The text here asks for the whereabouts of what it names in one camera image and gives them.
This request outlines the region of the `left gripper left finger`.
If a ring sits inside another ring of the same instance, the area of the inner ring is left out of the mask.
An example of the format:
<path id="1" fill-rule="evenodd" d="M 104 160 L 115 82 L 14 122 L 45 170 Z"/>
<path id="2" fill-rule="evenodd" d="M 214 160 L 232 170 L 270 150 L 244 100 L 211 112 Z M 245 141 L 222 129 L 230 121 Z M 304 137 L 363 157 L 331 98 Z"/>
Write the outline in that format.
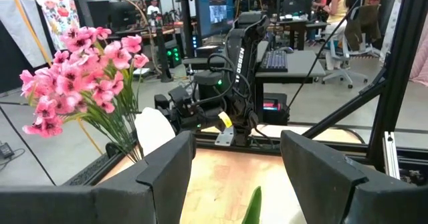
<path id="1" fill-rule="evenodd" d="M 0 187 L 0 224 L 179 224 L 194 157 L 184 131 L 96 186 Z"/>

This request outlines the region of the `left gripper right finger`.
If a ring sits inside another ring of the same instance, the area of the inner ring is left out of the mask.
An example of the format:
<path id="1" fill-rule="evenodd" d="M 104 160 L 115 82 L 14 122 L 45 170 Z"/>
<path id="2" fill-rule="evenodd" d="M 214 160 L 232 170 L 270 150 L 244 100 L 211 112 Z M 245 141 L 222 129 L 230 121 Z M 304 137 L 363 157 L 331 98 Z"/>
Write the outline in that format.
<path id="1" fill-rule="evenodd" d="M 307 224 L 428 224 L 428 187 L 284 130 L 280 150 Z"/>

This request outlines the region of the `white vase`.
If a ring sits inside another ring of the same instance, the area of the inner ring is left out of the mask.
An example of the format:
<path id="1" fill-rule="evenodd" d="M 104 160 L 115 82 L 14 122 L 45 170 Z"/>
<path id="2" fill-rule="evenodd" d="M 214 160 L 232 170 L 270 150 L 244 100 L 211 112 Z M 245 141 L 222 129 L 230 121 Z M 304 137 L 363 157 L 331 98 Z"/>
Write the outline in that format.
<path id="1" fill-rule="evenodd" d="M 164 145 L 176 134 L 170 122 L 159 110 L 146 107 L 134 120 L 136 134 L 143 155 L 146 156 Z"/>

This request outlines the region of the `green leaf tip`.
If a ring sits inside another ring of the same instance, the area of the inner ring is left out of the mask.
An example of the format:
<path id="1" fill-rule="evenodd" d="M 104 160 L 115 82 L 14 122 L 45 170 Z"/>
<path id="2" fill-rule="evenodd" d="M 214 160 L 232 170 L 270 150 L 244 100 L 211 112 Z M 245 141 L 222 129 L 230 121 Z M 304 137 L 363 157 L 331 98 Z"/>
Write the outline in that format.
<path id="1" fill-rule="evenodd" d="M 253 191 L 247 211 L 241 224 L 259 224 L 261 215 L 262 191 L 258 186 Z"/>

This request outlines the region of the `pink artificial flower bunch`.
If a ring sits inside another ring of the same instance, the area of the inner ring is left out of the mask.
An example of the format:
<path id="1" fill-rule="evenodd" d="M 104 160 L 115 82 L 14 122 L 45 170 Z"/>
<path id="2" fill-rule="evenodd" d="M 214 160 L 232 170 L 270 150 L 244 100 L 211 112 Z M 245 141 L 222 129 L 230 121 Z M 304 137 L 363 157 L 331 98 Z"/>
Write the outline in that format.
<path id="1" fill-rule="evenodd" d="M 131 161 L 141 160 L 134 123 L 138 90 L 132 83 L 148 58 L 140 35 L 109 41 L 111 33 L 103 27 L 70 28 L 61 36 L 66 49 L 55 53 L 50 66 L 22 71 L 22 94 L 35 108 L 33 123 L 23 127 L 26 134 L 50 138 L 61 134 L 66 122 L 81 120 Z"/>

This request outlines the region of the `black computer with green lights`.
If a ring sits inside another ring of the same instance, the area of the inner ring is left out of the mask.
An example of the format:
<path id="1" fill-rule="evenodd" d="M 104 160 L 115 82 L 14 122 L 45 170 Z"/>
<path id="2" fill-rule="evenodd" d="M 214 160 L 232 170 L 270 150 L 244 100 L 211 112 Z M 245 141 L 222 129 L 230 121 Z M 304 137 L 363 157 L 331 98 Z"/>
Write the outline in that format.
<path id="1" fill-rule="evenodd" d="M 165 43 L 167 51 L 167 63 L 170 68 L 176 68 L 181 65 L 181 49 L 180 45 L 175 41 L 168 41 Z"/>

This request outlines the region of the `black computer with red light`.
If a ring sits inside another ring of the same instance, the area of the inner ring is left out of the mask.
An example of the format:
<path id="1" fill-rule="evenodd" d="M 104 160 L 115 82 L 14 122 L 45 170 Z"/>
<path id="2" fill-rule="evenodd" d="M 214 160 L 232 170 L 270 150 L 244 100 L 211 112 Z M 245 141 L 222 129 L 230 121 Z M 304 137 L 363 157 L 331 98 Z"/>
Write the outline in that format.
<path id="1" fill-rule="evenodd" d="M 263 94 L 263 122 L 266 124 L 288 124 L 290 110 L 287 106 L 287 95 L 279 93 Z"/>

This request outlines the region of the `black keyboard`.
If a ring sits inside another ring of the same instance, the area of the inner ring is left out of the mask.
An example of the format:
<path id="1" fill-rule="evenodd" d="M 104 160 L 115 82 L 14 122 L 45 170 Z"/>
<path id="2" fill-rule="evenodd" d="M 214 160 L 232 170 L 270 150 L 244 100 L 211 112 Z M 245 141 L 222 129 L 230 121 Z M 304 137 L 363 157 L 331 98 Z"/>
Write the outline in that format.
<path id="1" fill-rule="evenodd" d="M 284 50 L 268 51 L 259 66 L 259 72 L 288 72 L 287 53 Z"/>

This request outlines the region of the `person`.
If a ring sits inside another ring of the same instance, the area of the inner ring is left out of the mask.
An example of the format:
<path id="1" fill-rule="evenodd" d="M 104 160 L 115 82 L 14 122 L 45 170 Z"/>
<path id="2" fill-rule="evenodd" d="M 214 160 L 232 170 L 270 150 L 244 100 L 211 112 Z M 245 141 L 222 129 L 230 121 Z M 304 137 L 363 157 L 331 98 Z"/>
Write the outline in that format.
<path id="1" fill-rule="evenodd" d="M 327 39 L 330 37 L 334 41 L 340 41 L 346 29 L 346 14 L 352 7 L 352 0 L 330 0 L 329 4 L 323 6 L 323 10 L 327 12 L 327 26 L 322 32 Z"/>
<path id="2" fill-rule="evenodd" d="M 158 0 L 150 0 L 150 5 L 147 7 L 147 15 L 151 16 L 153 13 L 159 14 L 160 12 Z"/>

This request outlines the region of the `large black display screen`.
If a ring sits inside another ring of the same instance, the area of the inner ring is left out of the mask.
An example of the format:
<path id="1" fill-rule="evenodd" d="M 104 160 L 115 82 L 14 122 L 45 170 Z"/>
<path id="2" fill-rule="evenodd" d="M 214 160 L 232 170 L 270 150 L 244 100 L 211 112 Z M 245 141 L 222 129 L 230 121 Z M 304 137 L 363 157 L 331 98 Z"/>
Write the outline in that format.
<path id="1" fill-rule="evenodd" d="M 227 33 L 233 25 L 233 0 L 195 0 L 197 29 L 201 39 Z"/>

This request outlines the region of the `white office chair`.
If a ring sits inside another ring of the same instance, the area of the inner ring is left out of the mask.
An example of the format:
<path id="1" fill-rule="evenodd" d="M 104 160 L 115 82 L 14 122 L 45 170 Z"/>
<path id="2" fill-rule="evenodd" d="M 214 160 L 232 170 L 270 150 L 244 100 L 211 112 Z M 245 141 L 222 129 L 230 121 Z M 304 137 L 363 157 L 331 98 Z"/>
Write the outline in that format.
<path id="1" fill-rule="evenodd" d="M 330 37 L 326 39 L 326 46 L 323 47 L 326 60 L 327 75 L 321 79 L 321 84 L 326 84 L 333 79 L 345 81 L 347 87 L 354 87 L 353 78 L 361 80 L 364 84 L 368 82 L 368 76 L 348 69 L 351 57 L 350 48 L 345 36 L 340 41 L 334 41 Z"/>

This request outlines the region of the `black power adapter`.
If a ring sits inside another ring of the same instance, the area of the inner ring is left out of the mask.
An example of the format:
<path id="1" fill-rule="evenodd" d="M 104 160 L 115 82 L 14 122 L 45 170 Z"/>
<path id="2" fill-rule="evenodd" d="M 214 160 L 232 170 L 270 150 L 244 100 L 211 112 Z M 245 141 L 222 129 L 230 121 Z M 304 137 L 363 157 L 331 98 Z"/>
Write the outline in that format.
<path id="1" fill-rule="evenodd" d="M 7 143 L 0 143 L 0 157 L 1 158 L 10 158 L 14 155 L 14 151 Z"/>

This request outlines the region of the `pink cloth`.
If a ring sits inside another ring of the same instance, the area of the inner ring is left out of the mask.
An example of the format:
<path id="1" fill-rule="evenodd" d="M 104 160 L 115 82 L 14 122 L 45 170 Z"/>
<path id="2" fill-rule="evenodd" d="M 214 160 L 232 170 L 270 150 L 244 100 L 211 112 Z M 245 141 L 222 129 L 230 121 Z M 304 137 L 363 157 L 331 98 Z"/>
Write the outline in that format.
<path id="1" fill-rule="evenodd" d="M 428 87 L 428 14 L 425 18 L 409 79 Z"/>

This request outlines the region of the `dark hanging jacket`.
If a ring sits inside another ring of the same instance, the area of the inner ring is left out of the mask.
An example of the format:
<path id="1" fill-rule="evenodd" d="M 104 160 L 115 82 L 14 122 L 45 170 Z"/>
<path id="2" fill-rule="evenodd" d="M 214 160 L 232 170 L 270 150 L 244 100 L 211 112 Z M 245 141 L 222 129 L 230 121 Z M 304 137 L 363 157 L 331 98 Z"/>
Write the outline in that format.
<path id="1" fill-rule="evenodd" d="M 359 50 L 366 37 L 370 41 L 380 39 L 379 5 L 361 5 L 351 10 L 344 36 L 352 51 Z"/>

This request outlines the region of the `white cloth sheet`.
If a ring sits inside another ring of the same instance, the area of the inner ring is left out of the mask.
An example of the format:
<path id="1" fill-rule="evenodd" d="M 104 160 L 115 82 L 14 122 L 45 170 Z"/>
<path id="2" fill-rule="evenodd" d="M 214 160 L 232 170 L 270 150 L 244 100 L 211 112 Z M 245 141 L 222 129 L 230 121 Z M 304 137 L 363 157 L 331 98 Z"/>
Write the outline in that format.
<path id="1" fill-rule="evenodd" d="M 52 54 L 42 25 L 44 16 L 40 17 L 37 2 L 35 0 L 19 0 L 19 2 L 47 57 L 52 60 Z M 0 0 L 0 21 L 4 24 L 6 30 L 32 67 L 38 67 L 46 63 L 14 0 Z"/>

